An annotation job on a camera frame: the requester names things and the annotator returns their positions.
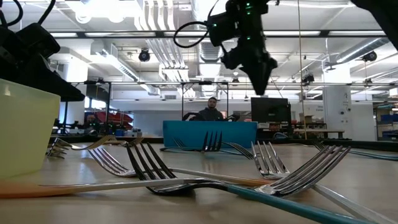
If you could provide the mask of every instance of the table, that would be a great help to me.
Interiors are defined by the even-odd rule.
[[[160,144],[153,144],[159,150]],[[290,170],[301,166],[318,150],[303,146],[274,146]],[[106,146],[131,167],[126,150]],[[259,178],[254,162],[222,152],[160,152],[170,167],[216,174]],[[398,163],[347,155],[322,181],[324,186],[394,220],[398,220]],[[179,177],[189,175],[177,174]],[[40,172],[13,180],[38,184],[87,184],[137,181],[105,172],[86,151],[68,151],[65,160],[46,158]],[[289,200],[347,214],[342,208],[308,190]],[[0,200],[0,223],[313,223],[307,219],[245,200],[215,189],[196,189],[188,197],[160,197],[147,189],[90,192],[67,197]]]
[[[294,129],[293,132],[295,133],[304,133],[307,131],[308,133],[323,133],[325,139],[328,138],[328,133],[338,133],[338,138],[343,138],[343,133],[345,130],[333,130],[333,129]]]

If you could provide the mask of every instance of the black monitor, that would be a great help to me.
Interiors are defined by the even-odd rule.
[[[292,122],[290,105],[284,98],[251,98],[251,116],[258,123]]]

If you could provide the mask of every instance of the dark jacket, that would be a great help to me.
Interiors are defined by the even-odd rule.
[[[204,117],[206,121],[218,121],[223,119],[223,114],[219,112],[216,108],[205,108],[204,110],[199,111],[199,113]]]

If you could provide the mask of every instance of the teal box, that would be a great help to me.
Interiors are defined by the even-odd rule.
[[[211,132],[213,135],[223,132],[223,142],[235,142],[250,148],[251,142],[256,140],[257,122],[163,121],[164,146],[176,147],[174,138],[177,138],[187,147],[202,147],[207,131],[209,138]]]

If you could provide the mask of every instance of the fork handle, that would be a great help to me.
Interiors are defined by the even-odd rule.
[[[275,208],[279,208],[283,211],[290,212],[319,223],[371,223],[363,220],[358,220],[353,217],[348,217],[339,213],[329,212],[320,208],[315,208],[308,205],[303,205],[301,203],[292,202],[290,200],[256,192],[254,190],[244,189],[235,185],[228,186],[228,192],[250,200],[264,203],[266,205],[270,205]]]

